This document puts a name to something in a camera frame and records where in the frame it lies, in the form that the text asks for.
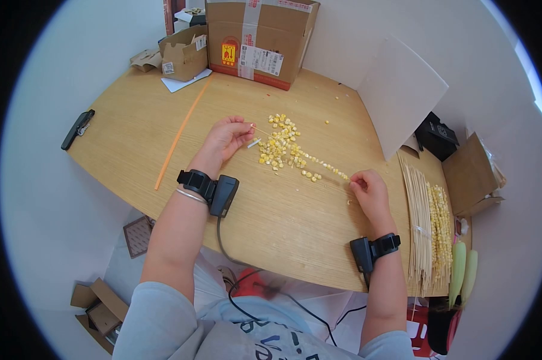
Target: white foam board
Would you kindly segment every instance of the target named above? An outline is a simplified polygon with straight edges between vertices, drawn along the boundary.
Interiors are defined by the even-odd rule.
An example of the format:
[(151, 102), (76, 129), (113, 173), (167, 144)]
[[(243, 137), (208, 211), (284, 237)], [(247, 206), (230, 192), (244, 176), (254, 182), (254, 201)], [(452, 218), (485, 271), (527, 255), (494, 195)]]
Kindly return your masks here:
[(389, 160), (448, 89), (421, 57), (394, 36), (383, 41), (357, 92)]

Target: wooden table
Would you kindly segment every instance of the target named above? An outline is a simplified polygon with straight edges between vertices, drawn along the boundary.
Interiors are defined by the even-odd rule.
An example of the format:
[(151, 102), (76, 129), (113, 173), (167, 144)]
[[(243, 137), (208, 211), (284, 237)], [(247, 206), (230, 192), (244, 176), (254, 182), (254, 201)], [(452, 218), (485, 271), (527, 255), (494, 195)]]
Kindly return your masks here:
[[(266, 132), (270, 114), (284, 113), (296, 123), (297, 143), (351, 175), (377, 170), (389, 188), (392, 215), (402, 238), (401, 256), (409, 264), (409, 214), (398, 157), (389, 162), (358, 94), (344, 85), (302, 70), (288, 92), (234, 76), (213, 73), (211, 83), (183, 130), (158, 191), (161, 166), (191, 104), (208, 78), (170, 93), (158, 70), (129, 69), (91, 106), (96, 111), (84, 136), (68, 150), (73, 159), (117, 196), (152, 218), (177, 186), (180, 169), (200, 148), (211, 125), (227, 115), (242, 115)], [(446, 189), (440, 162), (428, 151), (417, 159), (400, 150), (432, 184)], [(349, 241), (371, 235), (347, 182), (312, 162), (320, 173), (312, 183), (299, 169), (285, 167), (278, 176), (258, 163), (258, 147), (241, 148), (221, 173), (240, 180), (230, 212), (221, 222), (225, 250), (253, 266), (340, 289), (365, 291)], [(216, 219), (205, 231), (204, 245), (218, 250)], [(420, 295), (414, 282), (408, 293)], [(430, 295), (445, 295), (436, 289)]]

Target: bracelet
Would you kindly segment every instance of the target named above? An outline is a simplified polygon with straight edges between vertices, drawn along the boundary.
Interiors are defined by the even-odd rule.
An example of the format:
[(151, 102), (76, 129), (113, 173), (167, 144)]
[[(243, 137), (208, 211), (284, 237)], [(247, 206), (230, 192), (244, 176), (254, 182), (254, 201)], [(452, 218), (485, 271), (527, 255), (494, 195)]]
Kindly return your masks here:
[(201, 203), (203, 203), (203, 204), (205, 204), (205, 205), (208, 205), (207, 200), (205, 200), (205, 199), (197, 198), (196, 196), (193, 196), (193, 195), (191, 195), (190, 193), (185, 192), (185, 191), (183, 191), (183, 190), (181, 190), (181, 189), (179, 189), (179, 188), (176, 188), (175, 190), (176, 190), (177, 192), (179, 192), (179, 193), (182, 193), (183, 195), (185, 195), (185, 196), (188, 197), (188, 198), (192, 198), (193, 200), (197, 200), (197, 201), (199, 201), (199, 202), (201, 202)]

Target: bundle of bamboo skewers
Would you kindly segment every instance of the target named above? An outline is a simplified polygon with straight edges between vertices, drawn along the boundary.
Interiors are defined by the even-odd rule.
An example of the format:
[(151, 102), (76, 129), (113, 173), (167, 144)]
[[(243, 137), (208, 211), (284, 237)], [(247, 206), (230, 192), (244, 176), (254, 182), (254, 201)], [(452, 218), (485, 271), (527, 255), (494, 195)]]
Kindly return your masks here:
[(425, 296), (426, 291), (433, 282), (431, 216), (425, 175), (409, 165), (401, 156), (399, 156), (399, 162), (403, 171), (405, 188), (407, 189), (409, 219), (411, 222), (409, 281), (415, 278), (418, 287), (421, 282), (421, 295)]

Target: person's left hand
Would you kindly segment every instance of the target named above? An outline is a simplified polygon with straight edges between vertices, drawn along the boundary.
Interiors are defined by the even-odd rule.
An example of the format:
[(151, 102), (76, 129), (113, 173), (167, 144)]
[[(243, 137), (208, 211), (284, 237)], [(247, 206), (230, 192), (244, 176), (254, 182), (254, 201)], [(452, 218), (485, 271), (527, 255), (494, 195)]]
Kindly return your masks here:
[(229, 160), (246, 141), (253, 139), (255, 123), (245, 122), (241, 116), (228, 116), (217, 121), (205, 142), (189, 163), (189, 169), (203, 171), (214, 180), (223, 162)]

